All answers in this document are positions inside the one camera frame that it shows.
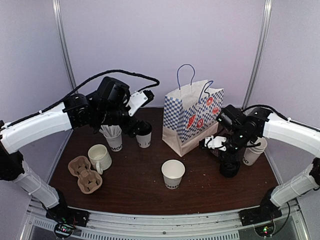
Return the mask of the white paper coffee cup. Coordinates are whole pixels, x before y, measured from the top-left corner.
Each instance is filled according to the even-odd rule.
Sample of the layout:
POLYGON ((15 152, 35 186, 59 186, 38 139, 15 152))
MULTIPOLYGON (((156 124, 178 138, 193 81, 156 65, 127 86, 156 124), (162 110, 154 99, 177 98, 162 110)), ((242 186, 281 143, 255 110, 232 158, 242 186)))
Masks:
POLYGON ((148 148, 151 145, 152 133, 146 135, 136 135, 136 140, 140 148, 148 148))

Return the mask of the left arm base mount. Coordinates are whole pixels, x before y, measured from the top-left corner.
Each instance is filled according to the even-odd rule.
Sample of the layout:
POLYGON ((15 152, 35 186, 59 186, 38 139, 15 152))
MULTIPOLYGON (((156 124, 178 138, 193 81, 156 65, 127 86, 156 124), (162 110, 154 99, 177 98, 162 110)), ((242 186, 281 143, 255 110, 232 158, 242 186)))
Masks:
POLYGON ((68 207, 65 215, 55 213, 52 208, 47 209, 45 206, 43 208, 46 210, 46 218, 72 227, 86 227, 90 216, 88 211, 75 208, 68 207))

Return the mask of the blue checkered paper bag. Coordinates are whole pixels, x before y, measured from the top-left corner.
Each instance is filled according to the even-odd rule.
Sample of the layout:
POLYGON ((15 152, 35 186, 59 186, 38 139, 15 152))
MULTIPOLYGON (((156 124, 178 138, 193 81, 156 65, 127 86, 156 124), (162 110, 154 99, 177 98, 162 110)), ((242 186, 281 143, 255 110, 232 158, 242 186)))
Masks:
POLYGON ((223 88, 212 88, 212 80, 181 85, 164 96, 162 140, 180 157, 199 141, 218 131, 216 120, 224 100, 223 88))

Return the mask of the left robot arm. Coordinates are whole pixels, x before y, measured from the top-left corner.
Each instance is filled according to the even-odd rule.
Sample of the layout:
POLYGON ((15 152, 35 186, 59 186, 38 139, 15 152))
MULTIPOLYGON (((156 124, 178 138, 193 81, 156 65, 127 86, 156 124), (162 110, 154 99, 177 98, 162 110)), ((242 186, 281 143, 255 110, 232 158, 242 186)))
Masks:
POLYGON ((89 125, 98 132, 102 125, 119 126, 124 134, 135 137, 145 122, 134 115, 154 99, 150 90, 130 92, 130 87, 113 77, 104 77, 97 90, 71 94, 54 107, 12 123, 0 124, 0 178, 20 185, 37 198, 61 222, 72 218, 63 195, 34 173, 20 148, 55 133, 89 125))

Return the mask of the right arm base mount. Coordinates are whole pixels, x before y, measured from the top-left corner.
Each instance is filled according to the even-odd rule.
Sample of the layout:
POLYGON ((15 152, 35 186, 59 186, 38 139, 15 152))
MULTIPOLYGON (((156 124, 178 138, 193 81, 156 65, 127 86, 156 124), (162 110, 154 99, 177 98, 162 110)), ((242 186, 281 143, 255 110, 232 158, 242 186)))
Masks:
POLYGON ((278 208, 269 209, 266 206, 243 209, 238 214, 243 227, 271 221, 282 216, 278 208))

